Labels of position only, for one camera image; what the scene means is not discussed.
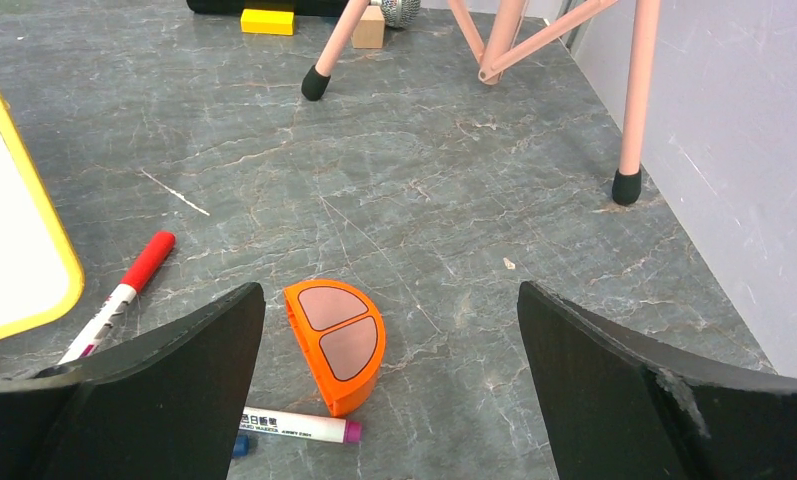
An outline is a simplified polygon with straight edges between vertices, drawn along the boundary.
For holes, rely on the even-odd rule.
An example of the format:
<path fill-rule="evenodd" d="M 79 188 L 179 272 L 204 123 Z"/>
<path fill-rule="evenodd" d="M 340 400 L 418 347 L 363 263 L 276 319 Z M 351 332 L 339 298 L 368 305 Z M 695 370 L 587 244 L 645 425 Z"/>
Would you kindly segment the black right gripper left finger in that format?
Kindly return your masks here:
<path fill-rule="evenodd" d="M 0 380 L 0 479 L 223 479 L 262 338 L 256 282 L 102 352 Z"/>

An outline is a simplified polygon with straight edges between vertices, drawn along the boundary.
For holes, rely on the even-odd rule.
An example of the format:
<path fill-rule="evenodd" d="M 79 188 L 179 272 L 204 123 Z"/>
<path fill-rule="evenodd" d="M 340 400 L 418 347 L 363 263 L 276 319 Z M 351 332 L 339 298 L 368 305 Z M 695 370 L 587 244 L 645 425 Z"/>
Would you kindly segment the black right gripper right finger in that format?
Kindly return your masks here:
<path fill-rule="evenodd" d="M 563 479 L 797 479 L 797 379 L 710 360 L 534 282 L 518 322 Z"/>

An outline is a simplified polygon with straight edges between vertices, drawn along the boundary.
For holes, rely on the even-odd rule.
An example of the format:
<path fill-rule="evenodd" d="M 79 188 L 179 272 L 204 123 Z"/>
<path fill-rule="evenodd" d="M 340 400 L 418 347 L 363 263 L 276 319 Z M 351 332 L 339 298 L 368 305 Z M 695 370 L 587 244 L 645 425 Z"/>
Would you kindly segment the red capped marker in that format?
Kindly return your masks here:
<path fill-rule="evenodd" d="M 71 342 L 58 365 L 91 355 L 99 347 L 173 250 L 175 243 L 175 235 L 168 231 L 159 231 L 151 238 L 98 312 Z"/>

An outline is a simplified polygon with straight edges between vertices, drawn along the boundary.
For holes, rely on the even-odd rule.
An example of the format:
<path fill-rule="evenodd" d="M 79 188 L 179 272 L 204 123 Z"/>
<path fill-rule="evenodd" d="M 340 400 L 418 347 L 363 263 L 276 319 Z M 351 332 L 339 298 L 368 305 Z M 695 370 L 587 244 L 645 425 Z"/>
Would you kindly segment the yellow framed whiteboard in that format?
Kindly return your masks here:
<path fill-rule="evenodd" d="M 84 273 L 0 93 L 0 340 L 68 313 Z"/>

